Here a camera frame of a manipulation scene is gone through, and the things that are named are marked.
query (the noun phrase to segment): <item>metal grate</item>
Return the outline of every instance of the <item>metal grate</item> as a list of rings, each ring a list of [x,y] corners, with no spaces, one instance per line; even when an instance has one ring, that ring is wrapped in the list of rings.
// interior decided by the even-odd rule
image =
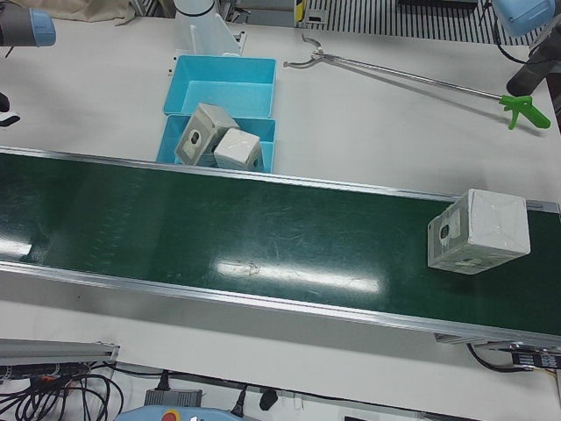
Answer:
[[[493,44],[493,13],[489,11],[482,18],[482,4],[469,11],[399,5],[398,0],[309,0],[308,7],[327,11],[324,24],[306,24],[310,29]],[[507,46],[529,45],[538,33],[535,30],[514,39],[501,28],[501,42]]]

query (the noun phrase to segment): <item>control box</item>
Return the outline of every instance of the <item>control box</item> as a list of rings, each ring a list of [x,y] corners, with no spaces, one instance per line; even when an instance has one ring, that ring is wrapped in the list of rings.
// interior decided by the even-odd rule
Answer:
[[[475,275],[529,252],[523,197],[470,189],[429,223],[430,268]]]
[[[259,136],[231,128],[214,151],[219,168],[263,172]]]
[[[211,408],[148,405],[123,412],[115,421],[242,421],[242,418]]]
[[[216,167],[214,151],[232,127],[238,128],[238,124],[222,107],[199,103],[181,135],[175,154],[187,165]]]

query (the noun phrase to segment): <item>blue tray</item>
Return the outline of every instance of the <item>blue tray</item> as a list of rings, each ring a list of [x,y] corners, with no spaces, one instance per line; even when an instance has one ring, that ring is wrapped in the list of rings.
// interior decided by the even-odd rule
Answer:
[[[274,59],[182,55],[164,113],[192,115],[199,103],[210,103],[233,118],[269,118],[275,70]]]
[[[175,156],[175,148],[190,118],[191,116],[169,116],[167,118],[156,162],[181,164]],[[234,120],[244,132],[260,137],[264,172],[271,173],[273,171],[276,122],[270,118],[234,118]]]

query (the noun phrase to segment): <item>black cable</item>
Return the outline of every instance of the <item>black cable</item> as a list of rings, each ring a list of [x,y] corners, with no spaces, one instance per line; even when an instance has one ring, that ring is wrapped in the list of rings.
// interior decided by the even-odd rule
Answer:
[[[242,418],[244,416],[244,402],[245,402],[245,392],[247,391],[247,385],[245,384],[242,391],[239,392],[238,400],[234,405],[234,408],[230,411],[230,414],[236,417]]]
[[[479,357],[475,353],[475,350],[473,349],[472,344],[467,344],[467,349],[469,349],[470,354],[473,356],[473,358],[479,364],[481,364],[483,367],[488,368],[489,370],[493,370],[497,373],[521,373],[521,372],[532,371],[531,369],[527,369],[527,368],[523,368],[523,367],[497,367],[497,366],[494,366],[493,364],[491,364],[491,363],[483,360],[481,357]]]
[[[163,390],[166,392],[170,389],[171,388],[169,387],[169,371],[164,370],[161,374],[160,382],[158,383],[156,390]]]
[[[104,396],[88,387],[88,379],[98,379],[103,382]],[[30,379],[32,384],[20,391],[10,394],[2,394],[4,399],[0,400],[3,406],[0,408],[0,414],[15,407],[15,421],[40,421],[49,414],[55,405],[61,400],[59,420],[64,418],[67,408],[67,398],[71,390],[79,390],[82,393],[82,403],[84,403],[84,421],[92,421],[91,414],[86,399],[86,394],[90,393],[97,397],[101,402],[101,408],[96,416],[95,421],[108,421],[109,401],[112,388],[116,389],[119,397],[120,414],[124,407],[123,390],[110,378],[104,375],[96,374],[76,374],[62,375],[55,379],[44,380],[42,377],[38,380]],[[79,382],[80,386],[70,386],[72,382]]]
[[[155,376],[155,377],[160,377],[161,375],[164,374],[164,372],[162,371],[161,373],[143,373],[140,371],[131,371],[131,370],[125,370],[124,368],[119,368],[116,367],[115,364],[108,364],[108,363],[102,363],[99,366],[93,366],[91,369],[95,370],[98,368],[110,368],[113,371],[118,371],[119,373],[125,373],[126,375],[143,375],[143,376]]]

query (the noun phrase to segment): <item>white table surface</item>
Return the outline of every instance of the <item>white table surface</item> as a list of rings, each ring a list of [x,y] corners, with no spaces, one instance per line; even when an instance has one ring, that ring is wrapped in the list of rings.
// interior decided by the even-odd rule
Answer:
[[[0,132],[0,144],[153,160],[164,125],[172,22],[56,25],[55,47],[18,48],[0,61],[0,90],[22,114]],[[246,55],[280,62],[276,172],[561,201],[557,128],[522,125],[510,132],[501,107],[478,98],[395,86],[328,65],[283,69],[283,60],[309,54],[299,32],[245,30]],[[489,46],[316,36],[330,53],[481,89],[500,91],[516,69]],[[544,86],[536,104],[553,117]],[[426,333],[20,275],[0,274],[0,280],[4,338],[114,342],[131,363],[460,417],[553,420],[561,414],[549,376],[498,375],[478,366],[464,347],[436,344]]]
[[[173,66],[171,21],[115,27],[57,22],[52,48],[17,48],[0,63],[0,90],[22,120],[0,144],[155,159],[161,106]],[[247,56],[278,60],[274,172],[283,175],[462,193],[481,188],[561,202],[558,128],[507,128],[497,103],[454,91],[368,78],[307,60],[312,47],[288,28],[247,26]],[[328,53],[506,93],[518,65],[493,46],[314,32]],[[513,49],[523,56],[524,48]],[[536,105],[555,120],[545,84]]]

